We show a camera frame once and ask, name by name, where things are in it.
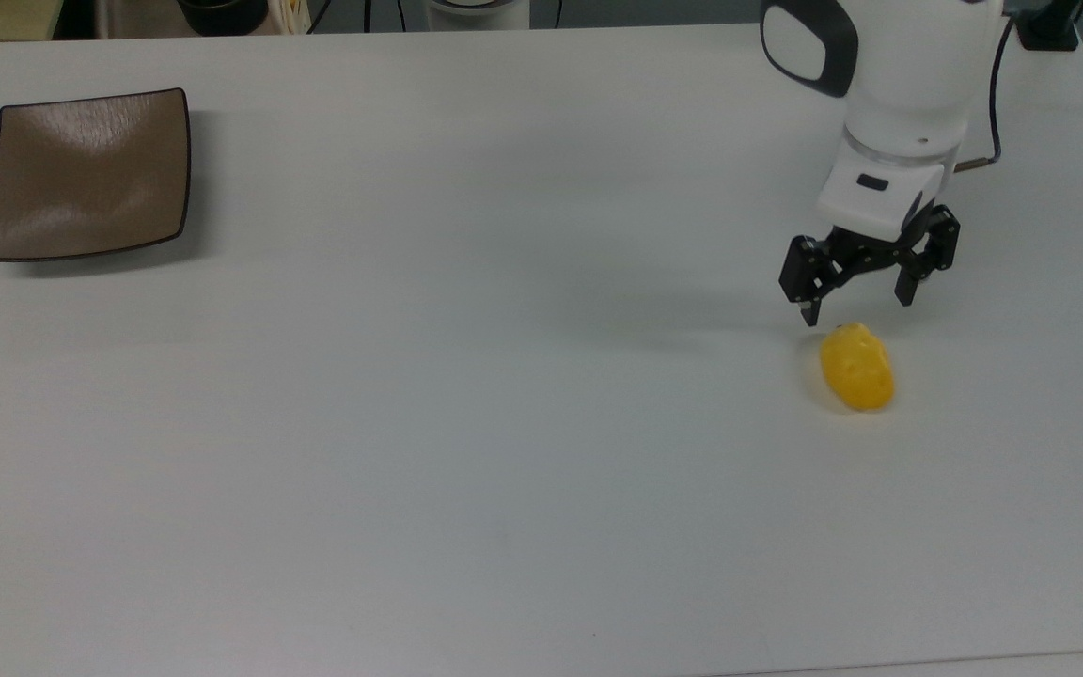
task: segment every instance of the black cup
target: black cup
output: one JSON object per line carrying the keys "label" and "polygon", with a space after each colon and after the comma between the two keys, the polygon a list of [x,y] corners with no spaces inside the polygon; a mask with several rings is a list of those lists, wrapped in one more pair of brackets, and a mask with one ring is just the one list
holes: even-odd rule
{"label": "black cup", "polygon": [[178,0],[198,35],[248,35],[266,21],[266,0]]}

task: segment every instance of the yellow object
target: yellow object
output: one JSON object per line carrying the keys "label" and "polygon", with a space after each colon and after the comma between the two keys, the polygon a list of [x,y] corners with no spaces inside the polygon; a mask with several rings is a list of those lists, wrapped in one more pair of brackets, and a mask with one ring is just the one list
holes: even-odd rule
{"label": "yellow object", "polygon": [[878,409],[893,399],[893,368],[879,338],[851,323],[822,339],[822,374],[847,406]]}

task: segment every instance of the black base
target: black base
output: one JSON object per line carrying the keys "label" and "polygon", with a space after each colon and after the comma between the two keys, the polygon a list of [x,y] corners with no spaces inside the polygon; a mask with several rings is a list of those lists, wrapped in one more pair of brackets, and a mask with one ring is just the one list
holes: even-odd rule
{"label": "black base", "polygon": [[1048,38],[1036,32],[1032,22],[1035,21],[1044,10],[1018,12],[1014,16],[1014,26],[1018,29],[1018,39],[1031,52],[1075,52],[1080,44],[1080,38],[1075,35],[1075,26],[1068,25],[1067,29],[1056,38]]}
{"label": "black base", "polygon": [[186,23],[198,35],[248,35],[266,21],[266,0],[178,0]]}

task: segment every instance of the black cable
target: black cable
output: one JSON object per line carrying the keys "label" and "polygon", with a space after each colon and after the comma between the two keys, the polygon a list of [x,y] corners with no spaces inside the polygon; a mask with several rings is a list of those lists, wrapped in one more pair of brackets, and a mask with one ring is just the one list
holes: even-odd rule
{"label": "black cable", "polygon": [[324,4],[319,8],[319,12],[317,12],[317,17],[312,18],[312,26],[309,27],[309,35],[315,32],[315,29],[319,25],[319,18],[323,18],[324,13],[328,11],[328,4],[331,4],[331,0],[324,0]]}
{"label": "black cable", "polygon": [[993,74],[989,76],[989,131],[993,134],[993,157],[966,160],[955,166],[955,173],[974,170],[975,168],[987,168],[1001,159],[1001,126],[996,119],[996,82],[1001,76],[1001,60],[1005,56],[1005,45],[1009,42],[1009,34],[1014,32],[1014,22],[1005,24],[1005,31],[1001,35],[1001,43],[996,47],[996,56],[993,57]]}

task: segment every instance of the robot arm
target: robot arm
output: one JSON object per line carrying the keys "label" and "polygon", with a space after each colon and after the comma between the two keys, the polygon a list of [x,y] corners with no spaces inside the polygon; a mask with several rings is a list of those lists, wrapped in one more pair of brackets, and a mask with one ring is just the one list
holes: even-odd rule
{"label": "robot arm", "polygon": [[987,82],[1002,0],[765,0],[761,12],[771,63],[847,103],[817,201],[835,229],[822,243],[794,239],[780,278],[787,299],[812,325],[832,288],[900,264],[898,297],[912,303],[958,240],[958,223],[936,200]]}

